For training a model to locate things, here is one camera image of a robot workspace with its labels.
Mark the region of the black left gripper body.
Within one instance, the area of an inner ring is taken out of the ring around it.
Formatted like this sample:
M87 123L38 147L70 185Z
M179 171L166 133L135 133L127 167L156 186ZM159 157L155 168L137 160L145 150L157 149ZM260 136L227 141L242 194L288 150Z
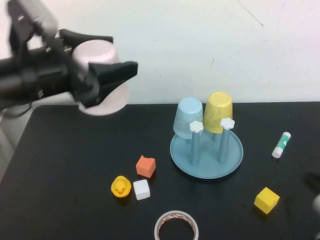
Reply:
M42 98L69 92L73 99L85 107L95 98L99 90L96 77L72 59L63 40L44 37L43 42L50 48L29 50L28 39L21 40L21 81L22 104L30 104Z

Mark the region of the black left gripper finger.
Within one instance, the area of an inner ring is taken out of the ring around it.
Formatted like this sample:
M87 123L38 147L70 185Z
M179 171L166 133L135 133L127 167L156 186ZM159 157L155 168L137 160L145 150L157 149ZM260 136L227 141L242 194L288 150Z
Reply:
M104 40L110 43L113 43L114 41L114 38L112 36L88 35L72 32L67 29L60 29L59 37L63 40L65 45L71 47L72 49L76 48L78 45L84 42L92 40Z
M89 71L99 83L99 89L95 98L89 105L98 105L108 97L116 88L126 83L138 74L138 63L126 61L113 64L89 63Z

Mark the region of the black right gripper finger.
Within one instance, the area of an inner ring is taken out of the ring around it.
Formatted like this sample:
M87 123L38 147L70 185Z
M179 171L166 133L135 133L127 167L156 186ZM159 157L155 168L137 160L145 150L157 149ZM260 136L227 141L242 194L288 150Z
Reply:
M320 193L320 175L318 173L305 173L303 176L303 181L314 193Z

